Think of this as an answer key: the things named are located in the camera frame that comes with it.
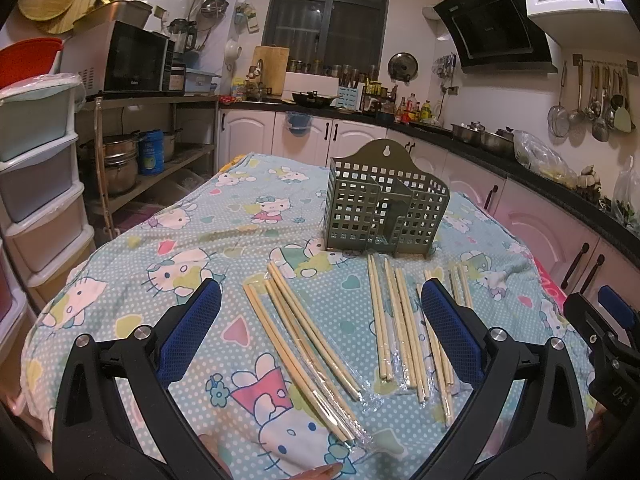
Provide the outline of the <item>left hand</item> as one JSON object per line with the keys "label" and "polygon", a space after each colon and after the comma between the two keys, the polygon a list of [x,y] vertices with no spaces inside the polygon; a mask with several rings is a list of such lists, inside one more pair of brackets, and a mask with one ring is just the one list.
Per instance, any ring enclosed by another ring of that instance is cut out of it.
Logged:
{"label": "left hand", "polygon": [[[230,474],[229,467],[217,455],[218,448],[217,448],[216,439],[212,436],[209,436],[208,434],[200,434],[198,438],[204,444],[207,452],[209,452],[209,455],[212,456],[218,464],[221,464],[225,472],[228,472],[228,474]],[[303,471],[300,474],[296,474],[296,476],[293,476],[292,479],[293,480],[331,480],[341,471],[342,471],[341,464],[323,465],[323,466],[316,467],[314,469]]]}

